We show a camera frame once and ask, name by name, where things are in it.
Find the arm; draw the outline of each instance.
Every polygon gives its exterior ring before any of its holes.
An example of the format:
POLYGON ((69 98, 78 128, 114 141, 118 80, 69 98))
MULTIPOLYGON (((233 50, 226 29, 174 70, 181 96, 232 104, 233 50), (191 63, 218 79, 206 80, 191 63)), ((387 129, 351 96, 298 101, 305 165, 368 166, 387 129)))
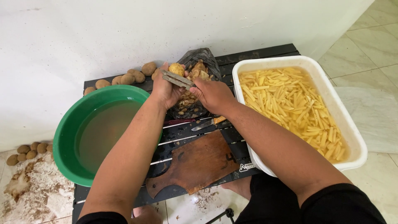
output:
POLYGON ((237 102, 222 82, 195 79, 204 107, 226 117, 264 163, 297 195, 299 205, 337 183, 351 183, 312 146, 260 113, 237 102))
MULTIPOLYGON (((165 62, 161 69, 167 68, 165 62)), ((109 211, 130 220, 134 199, 149 170, 166 111, 184 91, 163 80, 161 75, 155 78, 152 94, 98 169, 80 217, 109 211)))

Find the french fry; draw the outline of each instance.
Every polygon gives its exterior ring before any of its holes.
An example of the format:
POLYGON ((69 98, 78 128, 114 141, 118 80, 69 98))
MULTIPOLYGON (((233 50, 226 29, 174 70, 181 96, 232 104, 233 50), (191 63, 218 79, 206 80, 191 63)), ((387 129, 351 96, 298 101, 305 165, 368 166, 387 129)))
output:
POLYGON ((340 129, 309 75, 295 68, 239 74, 246 105, 305 140, 333 163, 345 160, 340 129))

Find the wooden cutting board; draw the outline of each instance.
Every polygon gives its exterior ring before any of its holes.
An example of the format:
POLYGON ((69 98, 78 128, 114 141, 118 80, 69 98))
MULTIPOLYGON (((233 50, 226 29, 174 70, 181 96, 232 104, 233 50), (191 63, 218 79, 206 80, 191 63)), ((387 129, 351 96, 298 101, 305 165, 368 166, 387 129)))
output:
POLYGON ((220 130, 181 146, 172 157, 163 175, 146 179, 152 198, 169 185, 179 185, 191 195, 239 168, 220 130))

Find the white plastic tub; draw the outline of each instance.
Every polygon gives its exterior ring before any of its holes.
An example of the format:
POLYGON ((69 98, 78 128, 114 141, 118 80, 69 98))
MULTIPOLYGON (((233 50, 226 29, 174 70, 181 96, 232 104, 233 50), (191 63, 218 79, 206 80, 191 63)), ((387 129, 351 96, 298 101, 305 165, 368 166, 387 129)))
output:
MULTIPOLYGON (((283 67, 300 67, 306 70, 312 77, 318 93, 322 96, 329 113, 334 118, 337 126, 341 130, 343 138, 346 140, 350 155, 345 162, 336 163, 334 166, 340 170, 354 169, 362 166, 367 159, 367 147, 357 127, 352 121, 348 111, 341 102, 339 96, 330 84, 325 72, 321 66, 313 59, 306 56, 290 56, 290 57, 274 57, 265 59, 244 60, 238 62, 232 70, 234 78, 234 92, 238 101, 245 104, 242 89, 240 87, 238 74, 245 71, 255 71, 283 67)), ((265 173, 276 177, 258 155, 252 150, 248 144, 250 157, 255 167, 261 169, 265 173)))

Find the orange knife handle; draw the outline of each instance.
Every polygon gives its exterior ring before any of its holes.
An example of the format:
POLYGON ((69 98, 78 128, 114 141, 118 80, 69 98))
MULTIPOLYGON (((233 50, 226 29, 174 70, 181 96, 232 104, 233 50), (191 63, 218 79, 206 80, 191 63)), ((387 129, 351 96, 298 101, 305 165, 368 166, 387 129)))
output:
POLYGON ((225 120, 226 120, 226 118, 223 117, 223 116, 214 118, 214 124, 218 124, 218 123, 223 122, 223 121, 225 121, 225 120))

